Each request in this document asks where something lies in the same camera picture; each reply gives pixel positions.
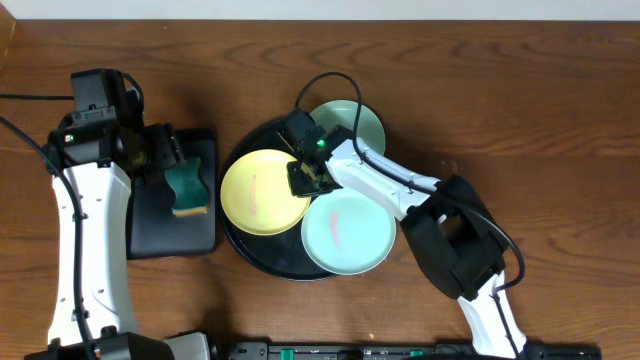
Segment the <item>yellow plate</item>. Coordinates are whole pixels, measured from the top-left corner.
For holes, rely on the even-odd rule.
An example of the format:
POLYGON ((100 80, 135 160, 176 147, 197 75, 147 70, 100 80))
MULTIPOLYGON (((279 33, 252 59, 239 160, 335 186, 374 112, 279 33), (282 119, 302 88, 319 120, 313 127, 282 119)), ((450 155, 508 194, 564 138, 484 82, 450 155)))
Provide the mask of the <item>yellow plate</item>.
POLYGON ((220 200, 233 225, 252 235, 272 236, 304 217, 311 199, 291 192, 287 165, 294 160, 284 151, 261 149, 241 156, 229 167, 220 200))

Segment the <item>green yellow sponge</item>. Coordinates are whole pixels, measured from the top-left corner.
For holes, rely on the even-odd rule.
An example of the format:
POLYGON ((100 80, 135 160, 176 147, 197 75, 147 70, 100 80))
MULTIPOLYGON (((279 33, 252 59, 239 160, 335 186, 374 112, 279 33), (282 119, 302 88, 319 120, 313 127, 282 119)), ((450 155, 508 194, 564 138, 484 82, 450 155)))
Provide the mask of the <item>green yellow sponge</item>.
POLYGON ((200 179, 201 159, 188 157, 177 167, 165 171, 165 179, 174 191, 172 212, 176 216, 192 216, 209 209, 209 192, 200 179))

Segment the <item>mint green front plate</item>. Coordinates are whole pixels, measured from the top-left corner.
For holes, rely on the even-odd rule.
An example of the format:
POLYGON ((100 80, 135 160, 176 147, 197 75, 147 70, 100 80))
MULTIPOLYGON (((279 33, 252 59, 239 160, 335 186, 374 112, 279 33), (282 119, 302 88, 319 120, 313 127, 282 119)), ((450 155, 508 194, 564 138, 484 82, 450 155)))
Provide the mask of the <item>mint green front plate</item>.
POLYGON ((390 253, 395 237, 395 218, 352 189, 319 196, 301 227, 307 255, 337 275, 357 275, 375 268, 390 253))

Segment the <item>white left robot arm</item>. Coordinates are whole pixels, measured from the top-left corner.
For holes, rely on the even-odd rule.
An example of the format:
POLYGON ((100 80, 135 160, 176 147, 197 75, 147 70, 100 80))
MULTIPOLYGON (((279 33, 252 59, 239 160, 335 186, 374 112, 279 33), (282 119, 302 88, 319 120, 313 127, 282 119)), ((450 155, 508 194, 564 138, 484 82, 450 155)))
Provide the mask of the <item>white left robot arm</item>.
POLYGON ((140 335, 126 254, 130 171, 155 149, 141 117, 68 115, 35 151, 52 176, 59 217, 57 300, 48 344, 37 359, 208 359, 207 336, 140 335))

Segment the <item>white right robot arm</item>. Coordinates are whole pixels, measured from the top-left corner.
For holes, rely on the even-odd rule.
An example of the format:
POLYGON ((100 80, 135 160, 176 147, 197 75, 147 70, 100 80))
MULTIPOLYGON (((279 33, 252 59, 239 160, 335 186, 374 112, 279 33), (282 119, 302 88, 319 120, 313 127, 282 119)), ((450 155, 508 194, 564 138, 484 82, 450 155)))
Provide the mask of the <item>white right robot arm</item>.
POLYGON ((524 278, 523 255, 464 178, 412 172, 344 127, 285 126, 280 135, 295 156, 287 166, 293 195, 344 188, 383 207, 398 220, 424 276, 460 305, 475 352, 524 357, 527 339, 506 296, 524 278))

